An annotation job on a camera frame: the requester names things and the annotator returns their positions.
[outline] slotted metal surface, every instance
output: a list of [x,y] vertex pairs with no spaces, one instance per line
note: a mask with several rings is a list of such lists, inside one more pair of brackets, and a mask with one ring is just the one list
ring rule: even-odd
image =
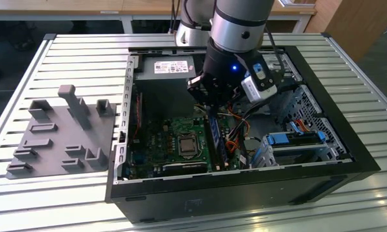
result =
[[59,35],[43,42],[0,118],[0,231],[387,231],[387,100],[332,39],[320,34],[276,34],[274,39],[298,46],[308,58],[377,159],[378,174],[316,203],[142,225],[103,202],[107,172],[7,180],[33,99],[66,105],[58,87],[74,84],[87,103],[110,99],[121,112],[127,48],[175,45],[173,36],[158,34]]

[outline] sticker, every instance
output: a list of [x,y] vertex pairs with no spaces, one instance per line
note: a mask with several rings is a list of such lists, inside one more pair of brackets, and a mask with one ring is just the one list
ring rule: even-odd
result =
[[102,14],[118,14],[119,11],[101,11]]
[[161,73],[189,73],[189,62],[182,61],[159,61],[155,63],[155,74]]
[[244,164],[248,164],[248,159],[246,159],[246,157],[244,155],[241,155],[240,161],[242,161]]

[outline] motherboard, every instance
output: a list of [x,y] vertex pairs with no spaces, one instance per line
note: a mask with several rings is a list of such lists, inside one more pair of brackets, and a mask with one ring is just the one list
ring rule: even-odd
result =
[[[218,119],[222,135],[230,132],[226,116]],[[150,121],[145,141],[131,156],[131,179],[211,172],[215,169],[209,149],[206,117],[177,117]],[[238,167],[233,159],[230,168]]]

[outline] power supply label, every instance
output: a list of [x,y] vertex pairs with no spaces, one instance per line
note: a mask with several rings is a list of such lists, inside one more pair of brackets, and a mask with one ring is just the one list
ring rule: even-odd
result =
[[155,74],[161,73],[189,73],[189,62],[182,61],[159,61],[155,63]]

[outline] red cable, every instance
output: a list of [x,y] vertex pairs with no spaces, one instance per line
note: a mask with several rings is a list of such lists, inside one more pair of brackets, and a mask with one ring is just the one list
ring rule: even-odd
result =
[[135,134],[134,134],[134,140],[137,138],[137,134],[138,134],[138,131],[139,131],[139,125],[141,125],[141,116],[139,116],[139,95],[137,96],[137,117],[138,117],[138,125],[137,125],[137,131],[135,131]]

